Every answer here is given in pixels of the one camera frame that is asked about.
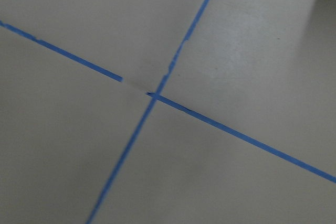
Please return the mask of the brown paper table cover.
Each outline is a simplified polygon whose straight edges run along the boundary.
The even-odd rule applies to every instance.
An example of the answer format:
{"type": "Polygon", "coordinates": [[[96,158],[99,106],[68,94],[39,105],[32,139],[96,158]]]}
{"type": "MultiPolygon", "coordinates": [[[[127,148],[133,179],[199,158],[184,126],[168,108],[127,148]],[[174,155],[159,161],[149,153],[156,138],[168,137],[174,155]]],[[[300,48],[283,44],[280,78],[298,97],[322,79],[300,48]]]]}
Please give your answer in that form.
{"type": "Polygon", "coordinates": [[[1,0],[1,223],[335,223],[335,0],[1,0]]]}

